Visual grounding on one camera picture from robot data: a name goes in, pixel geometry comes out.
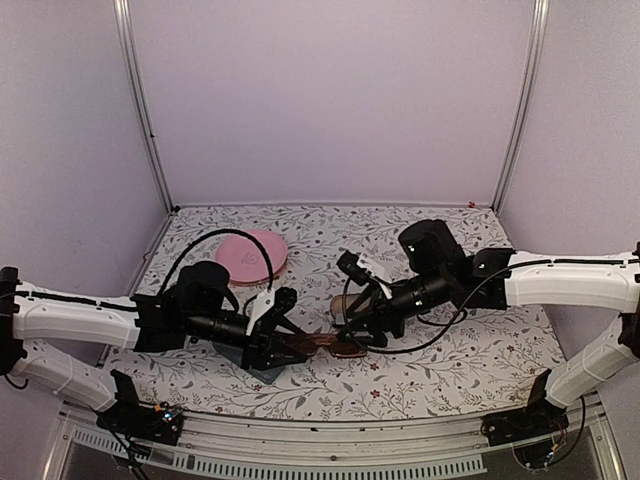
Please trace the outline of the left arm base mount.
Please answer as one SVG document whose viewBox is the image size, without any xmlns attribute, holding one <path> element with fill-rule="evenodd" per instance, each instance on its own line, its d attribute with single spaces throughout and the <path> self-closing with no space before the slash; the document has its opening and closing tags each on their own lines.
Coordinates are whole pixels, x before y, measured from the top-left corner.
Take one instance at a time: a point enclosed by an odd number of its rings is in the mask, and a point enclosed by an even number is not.
<svg viewBox="0 0 640 480">
<path fill-rule="evenodd" d="M 166 401 L 154 406 L 140 403 L 132 379 L 115 369 L 110 372 L 115 381 L 115 404 L 97 412 L 97 426 L 127 439 L 147 440 L 176 446 L 182 433 L 184 416 L 179 404 Z"/>
</svg>

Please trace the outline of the brown sunglasses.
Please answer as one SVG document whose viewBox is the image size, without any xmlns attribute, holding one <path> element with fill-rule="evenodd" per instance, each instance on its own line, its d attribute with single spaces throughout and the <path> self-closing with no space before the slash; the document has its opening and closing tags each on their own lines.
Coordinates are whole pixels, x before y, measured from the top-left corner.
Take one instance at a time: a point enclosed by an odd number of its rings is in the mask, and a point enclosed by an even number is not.
<svg viewBox="0 0 640 480">
<path fill-rule="evenodd" d="M 296 352 L 305 354 L 308 358 L 315 356 L 320 349 L 325 349 L 336 359 L 356 359 L 367 355 L 365 349 L 354 343 L 341 341 L 333 333 L 289 335 L 284 343 Z"/>
</svg>

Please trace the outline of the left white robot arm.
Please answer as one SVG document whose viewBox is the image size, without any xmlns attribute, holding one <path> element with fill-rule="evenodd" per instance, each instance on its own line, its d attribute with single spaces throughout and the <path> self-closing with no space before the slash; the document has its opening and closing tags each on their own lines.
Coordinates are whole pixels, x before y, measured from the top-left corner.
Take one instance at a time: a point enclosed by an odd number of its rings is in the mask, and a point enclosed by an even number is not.
<svg viewBox="0 0 640 480">
<path fill-rule="evenodd" d="M 245 370 L 268 371 L 301 364 L 308 353 L 293 346 L 304 331 L 286 317 L 294 289 L 269 288 L 250 314 L 239 310 L 230 275 L 214 262 L 180 270 L 168 290 L 150 295 L 98 298 L 47 291 L 1 270 L 1 372 L 23 376 L 75 399 L 111 419 L 128 434 L 148 426 L 133 381 L 117 370 L 103 373 L 46 345 L 48 339 L 103 344 L 141 353 L 179 350 L 187 339 L 238 351 Z"/>
</svg>

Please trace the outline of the left aluminium frame post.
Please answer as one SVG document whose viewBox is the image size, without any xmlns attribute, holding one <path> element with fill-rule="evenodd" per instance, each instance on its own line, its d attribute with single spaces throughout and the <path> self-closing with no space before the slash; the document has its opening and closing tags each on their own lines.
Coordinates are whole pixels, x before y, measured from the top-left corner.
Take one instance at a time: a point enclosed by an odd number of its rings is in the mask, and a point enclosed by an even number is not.
<svg viewBox="0 0 640 480">
<path fill-rule="evenodd" d="M 134 109 L 141 130 L 144 149 L 147 154 L 149 168 L 160 198 L 161 205 L 167 214 L 175 208 L 168 181 L 161 162 L 152 125 L 148 104 L 145 98 L 142 72 L 136 51 L 133 23 L 131 18 L 131 2 L 114 0 L 114 13 L 119 43 L 128 77 Z"/>
</svg>

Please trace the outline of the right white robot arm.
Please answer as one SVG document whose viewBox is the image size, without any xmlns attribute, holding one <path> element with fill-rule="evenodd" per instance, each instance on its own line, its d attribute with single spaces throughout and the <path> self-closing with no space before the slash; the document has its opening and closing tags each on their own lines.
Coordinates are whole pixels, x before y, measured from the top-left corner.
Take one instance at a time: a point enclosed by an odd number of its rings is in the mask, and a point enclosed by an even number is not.
<svg viewBox="0 0 640 480">
<path fill-rule="evenodd" d="M 442 220 L 422 220 L 398 237 L 414 277 L 391 281 L 378 263 L 350 252 L 340 270 L 362 287 L 343 304 L 343 332 L 359 346 L 384 353 L 387 338 L 404 334 L 406 319 L 444 303 L 465 309 L 573 305 L 617 312 L 617 319 L 570 360 L 537 376 L 517 427 L 537 436 L 566 409 L 639 360 L 639 253 L 549 256 L 511 248 L 465 254 Z"/>
</svg>

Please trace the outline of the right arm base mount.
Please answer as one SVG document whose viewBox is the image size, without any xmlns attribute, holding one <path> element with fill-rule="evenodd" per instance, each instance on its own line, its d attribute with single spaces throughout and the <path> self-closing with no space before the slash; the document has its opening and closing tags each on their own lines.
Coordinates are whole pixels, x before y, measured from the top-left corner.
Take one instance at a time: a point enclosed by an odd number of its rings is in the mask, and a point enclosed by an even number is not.
<svg viewBox="0 0 640 480">
<path fill-rule="evenodd" d="M 547 369 L 535 378 L 524 407 L 487 414 L 481 419 L 480 433 L 488 439 L 490 446 L 559 433 L 557 440 L 548 440 L 542 447 L 529 445 L 513 451 L 516 461 L 528 471 L 546 470 L 563 462 L 578 446 L 586 424 L 586 402 L 581 396 L 578 433 L 571 446 L 559 454 L 566 445 L 569 420 L 566 407 L 556 407 L 546 400 L 545 385 L 550 374 L 551 370 Z"/>
</svg>

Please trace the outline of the aluminium frame post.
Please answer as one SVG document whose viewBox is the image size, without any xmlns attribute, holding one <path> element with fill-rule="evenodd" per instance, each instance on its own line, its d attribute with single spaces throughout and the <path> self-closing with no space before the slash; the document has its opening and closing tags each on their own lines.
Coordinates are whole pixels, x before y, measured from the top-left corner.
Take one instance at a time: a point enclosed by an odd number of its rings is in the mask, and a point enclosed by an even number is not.
<svg viewBox="0 0 640 480">
<path fill-rule="evenodd" d="M 548 0 L 535 0 L 533 2 L 533 15 L 525 56 L 524 73 L 516 104 L 515 117 L 491 203 L 491 209 L 497 216 L 500 216 L 505 207 L 509 187 L 515 173 L 519 151 L 524 139 L 528 115 L 544 51 L 549 6 L 550 2 Z"/>
<path fill-rule="evenodd" d="M 168 181 L 161 162 L 152 125 L 148 104 L 145 98 L 142 72 L 136 51 L 133 23 L 131 18 L 131 2 L 114 0 L 114 13 L 119 43 L 128 77 L 134 109 L 141 130 L 144 149 L 147 154 L 149 168 L 160 198 L 161 205 L 167 214 L 175 208 Z"/>
</svg>

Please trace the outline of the black glasses case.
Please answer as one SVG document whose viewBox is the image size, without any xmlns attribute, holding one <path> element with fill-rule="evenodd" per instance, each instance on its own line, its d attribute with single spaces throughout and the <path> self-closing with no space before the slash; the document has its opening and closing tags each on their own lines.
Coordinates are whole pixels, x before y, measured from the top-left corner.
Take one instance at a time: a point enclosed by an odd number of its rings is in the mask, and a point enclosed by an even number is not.
<svg viewBox="0 0 640 480">
<path fill-rule="evenodd" d="M 336 295 L 330 302 L 330 314 L 334 328 L 344 327 L 345 320 L 348 320 L 354 330 L 373 328 L 390 331 L 398 320 L 388 299 L 381 293 Z"/>
</svg>

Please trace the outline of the front aluminium rail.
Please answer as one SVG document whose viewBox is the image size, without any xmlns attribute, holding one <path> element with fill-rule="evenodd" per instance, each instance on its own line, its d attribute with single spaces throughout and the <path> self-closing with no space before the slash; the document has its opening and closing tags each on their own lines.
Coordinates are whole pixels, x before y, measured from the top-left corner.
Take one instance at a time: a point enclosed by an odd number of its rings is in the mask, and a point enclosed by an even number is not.
<svg viewBox="0 0 640 480">
<path fill-rule="evenodd" d="M 371 397 L 350 421 L 188 412 L 176 445 L 127 442 L 94 415 L 61 410 L 45 479 L 627 479 L 600 398 L 588 393 L 560 423 L 518 433 L 504 418 L 529 385 L 505 398 L 473 388 L 436 395 L 411 418 L 376 420 Z"/>
</svg>

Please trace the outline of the grey case green lining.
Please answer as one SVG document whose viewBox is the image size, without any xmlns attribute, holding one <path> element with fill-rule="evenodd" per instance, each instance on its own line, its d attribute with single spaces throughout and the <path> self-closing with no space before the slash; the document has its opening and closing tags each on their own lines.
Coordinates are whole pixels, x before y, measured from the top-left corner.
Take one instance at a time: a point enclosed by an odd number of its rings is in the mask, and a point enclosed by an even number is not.
<svg viewBox="0 0 640 480">
<path fill-rule="evenodd" d="M 218 354 L 222 355 L 226 360 L 231 362 L 236 367 L 241 366 L 242 351 L 239 348 L 233 346 L 225 346 L 219 343 L 213 343 L 213 348 Z M 248 373 L 263 384 L 272 385 L 284 370 L 284 367 L 275 367 L 267 370 L 257 370 L 253 367 L 250 367 L 249 369 L 243 369 L 243 372 Z"/>
</svg>

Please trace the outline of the pink plate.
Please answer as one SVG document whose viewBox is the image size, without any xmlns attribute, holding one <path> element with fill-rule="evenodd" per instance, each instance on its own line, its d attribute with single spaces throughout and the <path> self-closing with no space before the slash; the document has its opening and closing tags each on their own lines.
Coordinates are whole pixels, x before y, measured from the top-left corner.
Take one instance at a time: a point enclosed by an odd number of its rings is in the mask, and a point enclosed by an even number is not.
<svg viewBox="0 0 640 480">
<path fill-rule="evenodd" d="M 286 265 L 288 246 L 278 234 L 269 230 L 249 230 L 265 249 L 273 274 Z M 269 272 L 259 248 L 249 239 L 233 235 L 215 251 L 215 262 L 227 269 L 230 280 L 237 285 L 255 285 L 269 280 Z"/>
</svg>

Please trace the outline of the right aluminium frame post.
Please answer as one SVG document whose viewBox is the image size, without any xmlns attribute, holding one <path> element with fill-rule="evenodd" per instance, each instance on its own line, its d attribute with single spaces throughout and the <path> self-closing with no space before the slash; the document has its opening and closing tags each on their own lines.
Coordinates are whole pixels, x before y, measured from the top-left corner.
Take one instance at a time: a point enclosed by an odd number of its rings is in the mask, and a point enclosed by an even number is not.
<svg viewBox="0 0 640 480">
<path fill-rule="evenodd" d="M 516 104 L 515 117 L 491 203 L 491 209 L 497 216 L 500 216 L 505 207 L 509 187 L 515 173 L 519 151 L 524 139 L 528 115 L 544 51 L 549 6 L 550 2 L 548 0 L 535 0 L 533 2 L 533 15 L 525 56 L 524 73 Z"/>
</svg>

